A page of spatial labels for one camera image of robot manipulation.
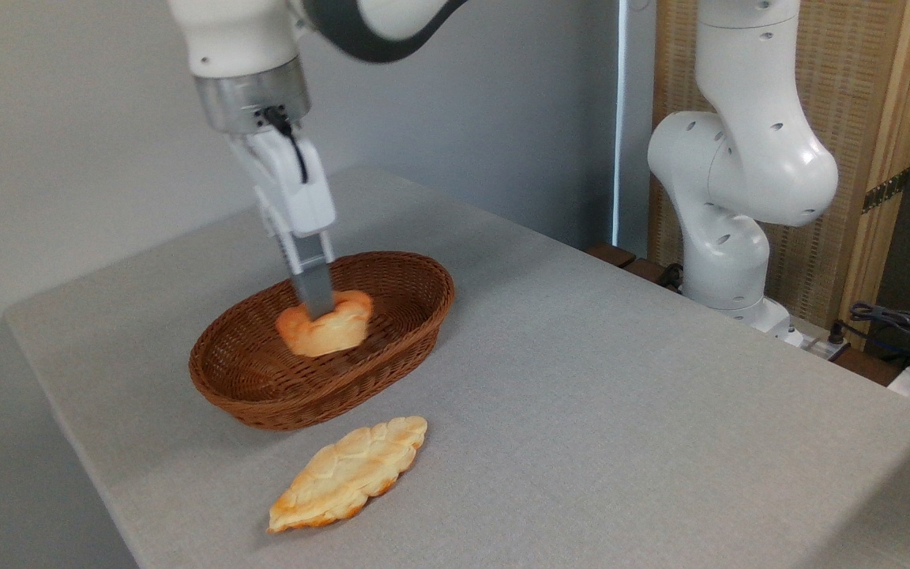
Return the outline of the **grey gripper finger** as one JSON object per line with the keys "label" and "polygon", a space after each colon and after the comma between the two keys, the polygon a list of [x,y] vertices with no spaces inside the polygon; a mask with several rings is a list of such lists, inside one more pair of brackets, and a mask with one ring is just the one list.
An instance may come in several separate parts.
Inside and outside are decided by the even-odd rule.
{"label": "grey gripper finger", "polygon": [[335,310],[329,263],[333,250],[328,232],[296,237],[290,231],[275,232],[275,240],[288,264],[290,281],[308,320],[315,321]]}
{"label": "grey gripper finger", "polygon": [[276,243],[276,245],[280,251],[280,256],[282,257],[284,264],[288,267],[289,273],[291,273],[291,262],[290,262],[290,258],[289,258],[288,249],[286,248],[284,241],[282,240],[281,234],[279,233],[278,229],[276,228],[276,224],[273,219],[273,212],[270,209],[270,205],[267,204],[266,198],[264,197],[264,194],[262,192],[262,188],[255,187],[255,195],[256,195],[256,199],[258,201],[258,209],[259,209],[260,216],[262,217],[263,226],[265,227],[265,230],[267,231],[269,238],[272,239]]}

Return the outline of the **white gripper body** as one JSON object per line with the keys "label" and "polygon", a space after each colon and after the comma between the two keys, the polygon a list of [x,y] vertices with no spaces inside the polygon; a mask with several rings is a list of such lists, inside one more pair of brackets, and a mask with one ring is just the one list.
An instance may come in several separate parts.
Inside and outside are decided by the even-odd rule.
{"label": "white gripper body", "polygon": [[307,237],[325,231],[337,220],[324,166],[313,142],[296,130],[286,137],[278,130],[228,134],[227,143],[267,204],[285,228]]}

